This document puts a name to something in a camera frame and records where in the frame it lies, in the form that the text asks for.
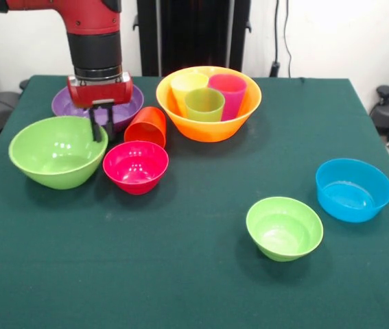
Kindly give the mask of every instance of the pink bowl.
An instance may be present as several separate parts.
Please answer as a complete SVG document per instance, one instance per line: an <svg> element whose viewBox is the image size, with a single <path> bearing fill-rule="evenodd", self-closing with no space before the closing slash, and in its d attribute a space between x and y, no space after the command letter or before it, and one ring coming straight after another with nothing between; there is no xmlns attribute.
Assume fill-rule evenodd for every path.
<svg viewBox="0 0 389 329"><path fill-rule="evenodd" d="M112 148L103 170L121 190L133 195L150 192L168 168L168 154L157 144L132 141Z"/></svg>

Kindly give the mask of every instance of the plastic cup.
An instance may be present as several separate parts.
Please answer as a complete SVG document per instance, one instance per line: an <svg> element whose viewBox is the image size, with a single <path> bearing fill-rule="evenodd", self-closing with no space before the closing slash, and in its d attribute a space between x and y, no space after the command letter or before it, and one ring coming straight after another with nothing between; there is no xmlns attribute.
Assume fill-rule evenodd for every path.
<svg viewBox="0 0 389 329"><path fill-rule="evenodd" d="M188 119L202 122L216 122L222 118L224 96L212 88L190 91L185 97Z"/></svg>
<svg viewBox="0 0 389 329"><path fill-rule="evenodd" d="M167 122L164 113L153 106L141 109L124 132L124 141L145 141L165 147Z"/></svg>
<svg viewBox="0 0 389 329"><path fill-rule="evenodd" d="M205 88L208 86L208 75L201 73L185 73L175 77L172 82L172 90L174 98L179 107L180 115L187 117L187 107L185 106L185 96L195 89Z"/></svg>
<svg viewBox="0 0 389 329"><path fill-rule="evenodd" d="M222 121L235 119L248 87L246 81L233 74L216 74L209 78L208 86L220 91L225 98Z"/></svg>

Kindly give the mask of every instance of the bowl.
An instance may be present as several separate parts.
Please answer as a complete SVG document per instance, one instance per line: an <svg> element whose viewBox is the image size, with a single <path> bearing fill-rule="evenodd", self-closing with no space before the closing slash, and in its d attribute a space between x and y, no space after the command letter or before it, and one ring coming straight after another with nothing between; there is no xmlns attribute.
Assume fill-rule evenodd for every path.
<svg viewBox="0 0 389 329"><path fill-rule="evenodd" d="M144 104L144 95L136 86L133 86L133 94L130 102L113 106L113 125L116 132L122 131L133 120ZM75 117L89 118L89 111L76 107L67 87L60 90L53 98L52 112L56 116L71 115ZM95 110L95 120L99 125L107 123L107 110L98 108Z"/></svg>
<svg viewBox="0 0 389 329"><path fill-rule="evenodd" d="M161 146L132 141L111 149L104 157L103 170L121 190L141 195L159 183L168 162L168 154Z"/></svg>
<svg viewBox="0 0 389 329"><path fill-rule="evenodd" d="M288 262L315 250L324 235L319 216L306 204L288 197L269 197L254 204L246 226L260 251Z"/></svg>
<svg viewBox="0 0 389 329"><path fill-rule="evenodd" d="M369 221L389 203L389 179L378 168L356 159L333 159L316 172L318 201L341 221Z"/></svg>
<svg viewBox="0 0 389 329"><path fill-rule="evenodd" d="M171 81L179 75L190 72L203 73L209 77L215 74L233 74L244 79L248 88L237 118L228 121L199 122L182 117L172 92ZM238 131L261 103L261 90L254 80L238 71L218 66L195 66L165 77L156 89L156 98L182 135L195 141L212 143L228 139Z"/></svg>
<svg viewBox="0 0 389 329"><path fill-rule="evenodd" d="M12 163L34 181L65 190L87 181L102 161L108 144L93 141L91 122L79 117L54 117L37 121L11 141Z"/></svg>

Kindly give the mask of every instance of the white wall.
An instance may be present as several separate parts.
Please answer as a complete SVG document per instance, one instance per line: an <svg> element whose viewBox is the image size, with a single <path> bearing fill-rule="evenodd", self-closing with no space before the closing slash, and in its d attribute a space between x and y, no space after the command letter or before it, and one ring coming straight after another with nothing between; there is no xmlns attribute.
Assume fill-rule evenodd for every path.
<svg viewBox="0 0 389 329"><path fill-rule="evenodd" d="M269 75L274 60L274 0L252 0L243 71ZM285 0L279 12L280 76L287 74L283 42ZM350 78L367 110L375 88L389 84L388 0L290 0L287 43L294 77Z"/></svg>
<svg viewBox="0 0 389 329"><path fill-rule="evenodd" d="M137 13L134 0L123 0L121 43L123 66L141 74ZM19 82L34 74L73 74L66 29L53 10L0 14L0 90L19 90Z"/></svg>
<svg viewBox="0 0 389 329"><path fill-rule="evenodd" d="M285 76L284 3L280 11L280 76ZM274 0L252 0L243 71L266 76L274 59ZM136 0L123 0L123 66L141 74L138 30L132 31ZM375 87L389 84L388 0L290 0L287 39L294 77L349 77L367 108L377 99ZM0 14L0 90L18 90L33 74L70 74L67 37L52 11Z"/></svg>

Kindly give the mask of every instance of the green bowl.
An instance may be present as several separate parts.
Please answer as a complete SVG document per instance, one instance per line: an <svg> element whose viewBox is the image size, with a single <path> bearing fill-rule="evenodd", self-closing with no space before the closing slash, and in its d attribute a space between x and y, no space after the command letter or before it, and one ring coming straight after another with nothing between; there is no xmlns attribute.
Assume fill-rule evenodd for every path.
<svg viewBox="0 0 389 329"><path fill-rule="evenodd" d="M253 241L277 262L300 258L316 249L324 228L306 204L288 197L269 197L254 204L246 216Z"/></svg>
<svg viewBox="0 0 389 329"><path fill-rule="evenodd" d="M11 141L13 164L36 182L65 190L87 181L102 161L108 144L93 141L91 122L80 117L54 117L37 121Z"/></svg>

